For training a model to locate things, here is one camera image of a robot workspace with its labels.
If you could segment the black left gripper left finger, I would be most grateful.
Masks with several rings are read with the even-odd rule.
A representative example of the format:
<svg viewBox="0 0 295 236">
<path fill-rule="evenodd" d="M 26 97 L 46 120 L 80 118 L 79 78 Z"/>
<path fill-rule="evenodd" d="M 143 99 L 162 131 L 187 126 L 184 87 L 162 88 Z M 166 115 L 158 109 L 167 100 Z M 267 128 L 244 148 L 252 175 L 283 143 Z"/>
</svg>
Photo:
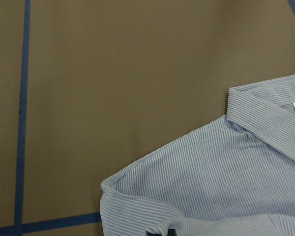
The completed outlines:
<svg viewBox="0 0 295 236">
<path fill-rule="evenodd" d="M 165 236 L 166 230 L 154 230 L 154 229 L 147 229 L 146 230 L 147 236 Z"/>
</svg>

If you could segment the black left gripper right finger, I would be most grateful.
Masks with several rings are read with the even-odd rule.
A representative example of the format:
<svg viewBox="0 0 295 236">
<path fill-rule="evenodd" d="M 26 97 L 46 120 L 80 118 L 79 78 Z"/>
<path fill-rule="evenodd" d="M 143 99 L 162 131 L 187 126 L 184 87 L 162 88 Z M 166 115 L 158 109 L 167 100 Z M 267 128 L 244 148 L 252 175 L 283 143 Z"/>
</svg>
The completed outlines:
<svg viewBox="0 0 295 236">
<path fill-rule="evenodd" d="M 167 236 L 177 236 L 175 229 L 168 229 Z"/>
</svg>

